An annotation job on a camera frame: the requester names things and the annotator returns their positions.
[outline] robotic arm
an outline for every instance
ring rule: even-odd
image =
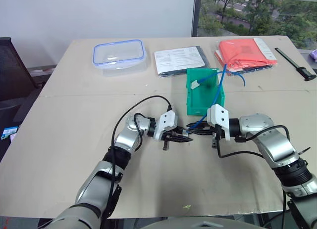
[[[288,133],[285,137],[277,127],[273,126],[273,121],[268,116],[262,114],[229,119],[227,110],[214,105],[208,110],[207,122],[189,132],[212,135],[213,147],[219,150],[221,138],[230,140],[230,137],[235,137],[236,142],[254,141],[265,161],[280,179],[283,190],[291,197],[288,206],[298,226],[301,229],[317,228],[317,210],[314,210],[317,208],[317,179],[309,172],[307,162],[299,157],[290,143]],[[63,211],[47,228],[99,229],[102,218],[108,218],[117,204],[121,193],[119,182],[133,152],[141,145],[142,136],[163,140],[163,150],[167,150],[169,141],[192,141],[187,131],[177,126],[177,115],[172,110],[162,114],[157,122],[138,113],[129,116],[124,129],[114,141],[114,155],[110,150],[107,152],[81,186],[75,204]],[[112,177],[113,158],[115,178]],[[179,227],[179,221],[182,219],[174,219],[165,225],[163,222],[161,226],[154,225],[153,228],[171,228],[168,226],[172,225]],[[196,227],[259,228],[213,218],[184,219],[182,228],[192,228],[187,221],[192,221]]]
[[[286,136],[277,128],[284,128]],[[298,227],[317,228],[317,178],[289,141],[287,128],[274,126],[271,118],[264,114],[229,119],[228,111],[216,104],[208,109],[207,122],[192,133],[213,135],[214,148],[220,148],[221,138],[235,137],[236,142],[252,140],[279,178],[284,192],[291,197],[288,206]]]
[[[63,211],[47,228],[99,229],[102,218],[108,218],[114,211],[121,193],[119,182],[132,154],[140,146],[142,136],[163,140],[163,150],[167,150],[169,141],[192,141],[187,137],[184,129],[177,126],[177,115],[172,110],[162,114],[157,122],[141,114],[129,116],[124,129],[114,141],[114,156],[109,148],[103,160],[97,164],[79,189],[75,204]],[[111,193],[113,157],[115,157],[115,181]]]

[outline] blue object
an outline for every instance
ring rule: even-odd
[[[213,103],[212,103],[211,106],[213,106],[213,105],[216,103],[216,101],[217,101],[217,98],[218,98],[218,95],[219,95],[219,93],[220,93],[220,89],[221,89],[221,86],[222,86],[222,81],[223,81],[223,78],[224,78],[224,74],[226,73],[226,68],[227,68],[227,64],[224,65],[223,71],[220,72],[220,73],[222,73],[221,79],[220,79],[220,82],[219,82],[219,86],[218,86],[218,88],[217,88],[217,94],[216,94],[216,96],[214,97],[214,100],[213,100]],[[201,123],[203,122],[203,120],[204,120],[206,117],[207,117],[207,114],[205,114],[193,127],[189,128],[189,130],[196,128],[199,124],[201,124]]]
[[[222,73],[222,72],[213,73],[213,74],[211,74],[209,76],[206,76],[204,78],[201,78],[201,79],[197,80],[197,82],[200,84],[200,83],[204,82],[205,80],[207,80],[208,78],[213,77],[215,75],[218,75],[220,73]],[[230,71],[226,71],[226,73],[230,73],[230,74],[237,75],[237,76],[241,77],[242,80],[243,80],[243,86],[244,87],[246,86],[246,80],[244,79],[244,77],[240,73],[235,73],[235,72],[230,72]]]
[[[16,133],[17,130],[18,130],[18,127],[5,128],[5,129],[3,130],[2,135],[1,135],[1,140],[7,138],[7,137],[10,136],[11,134]]]

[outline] black tool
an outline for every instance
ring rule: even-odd
[[[304,78],[305,81],[310,81],[312,79],[316,78],[315,74],[311,74],[305,67],[300,67],[296,64],[296,62],[294,62],[289,56],[287,56],[282,50],[280,50],[279,48],[275,48],[276,51],[279,52],[279,54],[281,54],[290,64],[292,64],[295,68],[296,71],[299,72],[299,74],[301,74]]]

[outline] black office chair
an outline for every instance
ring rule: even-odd
[[[5,127],[22,123],[40,91],[11,38],[0,38],[0,134]],[[0,140],[0,161],[9,144],[9,139]]]

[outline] beige tabletop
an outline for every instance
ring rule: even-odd
[[[159,78],[153,52],[199,45],[211,66],[219,67],[212,53],[220,39],[224,37],[142,39],[148,52],[147,70],[111,78],[103,77],[91,58],[96,44],[114,40],[74,41],[0,163],[0,215],[51,218],[72,205],[79,187],[108,149],[118,118],[149,95],[167,97],[179,116],[179,125],[198,120],[198,116],[186,115],[186,76]],[[299,65],[308,66],[287,37],[263,39],[271,49],[279,47]],[[298,151],[312,147],[303,158],[317,174],[317,82],[304,82],[273,52],[278,66],[246,74],[246,87],[238,77],[225,77],[225,108],[232,118],[264,113],[275,124],[286,125]],[[158,118],[165,110],[164,101],[151,99],[134,112]],[[162,142],[145,138],[125,170],[112,217],[281,210],[279,181],[263,159],[253,155],[218,159],[210,137],[193,139],[171,142],[169,151],[162,151]],[[221,141],[223,154],[238,150],[257,152],[253,142]]]

